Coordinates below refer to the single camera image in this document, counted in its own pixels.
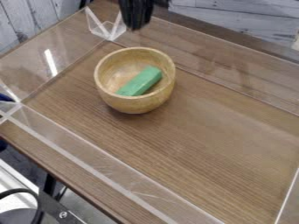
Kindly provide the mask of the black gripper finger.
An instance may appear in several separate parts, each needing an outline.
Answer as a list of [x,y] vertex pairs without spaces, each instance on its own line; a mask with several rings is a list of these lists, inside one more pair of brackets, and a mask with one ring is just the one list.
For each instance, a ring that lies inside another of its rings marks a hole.
[[117,0],[125,26],[133,31],[139,29],[140,0]]
[[155,8],[155,0],[143,0],[141,1],[141,22],[140,26],[144,27],[149,21]]

